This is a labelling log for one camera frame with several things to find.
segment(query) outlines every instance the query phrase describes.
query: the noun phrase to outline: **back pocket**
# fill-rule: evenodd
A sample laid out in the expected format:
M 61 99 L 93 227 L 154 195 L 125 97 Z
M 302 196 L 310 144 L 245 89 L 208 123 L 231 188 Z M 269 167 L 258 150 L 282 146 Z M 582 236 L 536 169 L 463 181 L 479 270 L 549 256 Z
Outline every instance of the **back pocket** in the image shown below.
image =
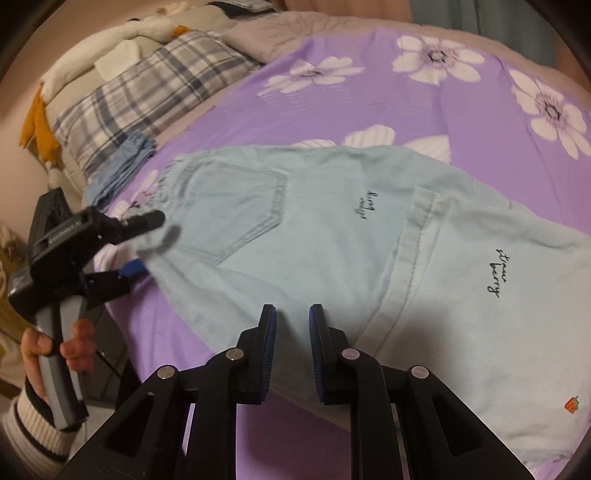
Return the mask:
M 186 184 L 177 246 L 220 263 L 279 225 L 285 175 L 226 163 L 205 167 Z

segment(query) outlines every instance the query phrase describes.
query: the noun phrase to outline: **pink wall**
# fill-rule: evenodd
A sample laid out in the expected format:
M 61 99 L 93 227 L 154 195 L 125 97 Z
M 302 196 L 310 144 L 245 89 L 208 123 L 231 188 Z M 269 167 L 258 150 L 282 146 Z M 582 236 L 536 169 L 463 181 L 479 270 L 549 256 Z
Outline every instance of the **pink wall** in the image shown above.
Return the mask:
M 67 0 L 31 37 L 0 83 L 0 221 L 28 236 L 45 170 L 18 146 L 22 122 L 41 75 L 61 54 L 94 32 L 154 12 L 167 0 Z M 190 4 L 204 4 L 193 0 Z

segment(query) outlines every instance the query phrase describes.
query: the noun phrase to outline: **strawberry embroidery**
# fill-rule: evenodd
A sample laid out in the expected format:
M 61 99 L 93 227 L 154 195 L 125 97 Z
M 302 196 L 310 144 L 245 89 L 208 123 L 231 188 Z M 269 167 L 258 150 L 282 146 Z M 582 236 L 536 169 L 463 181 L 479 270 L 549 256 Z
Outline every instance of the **strawberry embroidery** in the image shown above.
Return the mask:
M 571 398 L 566 405 L 564 406 L 569 412 L 574 413 L 579 409 L 579 398 L 573 397 Z

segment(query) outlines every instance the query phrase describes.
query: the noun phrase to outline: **black cable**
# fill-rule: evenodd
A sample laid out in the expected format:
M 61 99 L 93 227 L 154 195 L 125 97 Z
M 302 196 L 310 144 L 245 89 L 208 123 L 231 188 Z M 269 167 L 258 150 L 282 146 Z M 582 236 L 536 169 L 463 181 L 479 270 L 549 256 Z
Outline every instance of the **black cable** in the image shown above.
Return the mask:
M 109 367 L 109 369 L 117 376 L 117 378 L 119 378 L 119 380 L 121 380 L 121 374 L 115 369 L 115 367 L 113 367 L 113 365 L 111 365 L 111 363 L 107 360 L 107 355 L 106 353 L 104 353 L 103 350 L 97 350 L 96 351 L 97 356 L 103 361 L 103 363 Z

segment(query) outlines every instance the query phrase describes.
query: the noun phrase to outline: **silver rivet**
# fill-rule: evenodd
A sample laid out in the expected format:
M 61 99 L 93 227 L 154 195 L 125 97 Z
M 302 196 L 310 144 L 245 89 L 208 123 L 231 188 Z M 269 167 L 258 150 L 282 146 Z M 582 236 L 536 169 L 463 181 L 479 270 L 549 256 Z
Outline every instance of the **silver rivet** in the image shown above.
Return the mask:
M 239 348 L 230 348 L 226 352 L 226 358 L 230 360 L 240 360 L 244 356 L 244 352 Z
M 346 358 L 347 360 L 357 360 L 361 355 L 359 350 L 356 350 L 355 348 L 346 348 L 340 354 L 343 355 L 343 358 Z
M 410 371 L 414 377 L 423 379 L 429 376 L 429 370 L 427 370 L 422 365 L 417 365 L 416 367 L 412 367 Z
M 174 367 L 171 367 L 170 365 L 165 365 L 164 367 L 160 367 L 158 369 L 158 376 L 162 380 L 166 380 L 167 378 L 170 378 L 173 375 L 174 375 Z

